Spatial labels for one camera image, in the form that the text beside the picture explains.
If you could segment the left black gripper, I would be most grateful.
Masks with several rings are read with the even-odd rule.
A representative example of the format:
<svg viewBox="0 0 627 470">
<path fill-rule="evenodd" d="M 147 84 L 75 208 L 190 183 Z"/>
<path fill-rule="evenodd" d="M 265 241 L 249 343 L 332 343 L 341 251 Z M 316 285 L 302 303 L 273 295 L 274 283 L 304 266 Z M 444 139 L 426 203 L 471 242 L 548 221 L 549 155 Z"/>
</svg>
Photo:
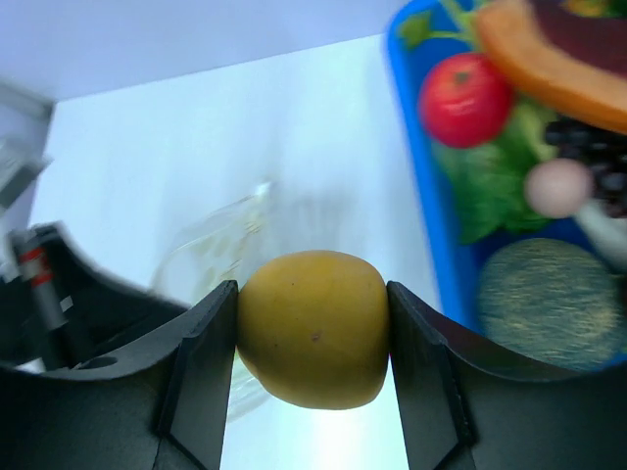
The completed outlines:
<svg viewBox="0 0 627 470">
<path fill-rule="evenodd" d="M 47 371 L 95 370 L 185 312 L 90 264 L 57 224 L 2 238 L 1 366 L 39 359 Z"/>
</svg>

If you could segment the clear dotted zip bag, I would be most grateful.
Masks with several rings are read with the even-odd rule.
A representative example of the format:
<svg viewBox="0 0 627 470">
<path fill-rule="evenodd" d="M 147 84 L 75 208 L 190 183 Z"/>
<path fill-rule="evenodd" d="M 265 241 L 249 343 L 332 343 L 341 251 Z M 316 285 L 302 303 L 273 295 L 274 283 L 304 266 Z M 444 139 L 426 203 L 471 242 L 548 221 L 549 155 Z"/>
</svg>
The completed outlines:
<svg viewBox="0 0 627 470">
<path fill-rule="evenodd" d="M 152 291 L 194 305 L 223 281 L 242 287 L 269 259 L 272 196 L 273 185 L 265 181 L 250 195 L 179 231 L 156 268 Z"/>
</svg>

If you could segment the yellow lemon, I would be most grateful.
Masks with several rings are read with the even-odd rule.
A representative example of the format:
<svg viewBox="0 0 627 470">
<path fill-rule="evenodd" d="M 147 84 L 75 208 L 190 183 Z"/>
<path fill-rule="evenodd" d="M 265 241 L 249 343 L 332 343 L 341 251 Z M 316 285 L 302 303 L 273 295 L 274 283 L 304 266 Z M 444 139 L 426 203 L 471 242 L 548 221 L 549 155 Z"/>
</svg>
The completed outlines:
<svg viewBox="0 0 627 470">
<path fill-rule="evenodd" d="M 374 266 L 339 252 L 299 252 L 269 261 L 240 289 L 237 351 L 274 397 L 352 409 L 383 387 L 390 325 Z"/>
</svg>

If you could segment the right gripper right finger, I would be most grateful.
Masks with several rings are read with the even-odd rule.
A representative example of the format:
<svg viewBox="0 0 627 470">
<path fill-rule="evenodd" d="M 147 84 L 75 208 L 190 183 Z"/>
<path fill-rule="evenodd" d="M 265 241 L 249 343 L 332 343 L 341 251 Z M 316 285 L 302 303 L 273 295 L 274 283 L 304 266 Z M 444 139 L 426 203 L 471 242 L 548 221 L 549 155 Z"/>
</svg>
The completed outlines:
<svg viewBox="0 0 627 470">
<path fill-rule="evenodd" d="M 626 365 L 580 373 L 503 348 L 387 285 L 411 469 L 623 469 Z"/>
</svg>

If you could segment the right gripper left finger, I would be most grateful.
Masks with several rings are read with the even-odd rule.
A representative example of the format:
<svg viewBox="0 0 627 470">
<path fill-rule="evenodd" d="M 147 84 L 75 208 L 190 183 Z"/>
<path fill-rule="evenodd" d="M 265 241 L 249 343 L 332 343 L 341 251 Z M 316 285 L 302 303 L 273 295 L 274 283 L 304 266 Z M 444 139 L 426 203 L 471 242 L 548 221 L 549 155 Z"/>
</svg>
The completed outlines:
<svg viewBox="0 0 627 470">
<path fill-rule="evenodd" d="M 138 314 L 85 366 L 1 372 L 5 469 L 217 469 L 238 287 L 192 307 L 101 288 L 92 310 Z"/>
</svg>

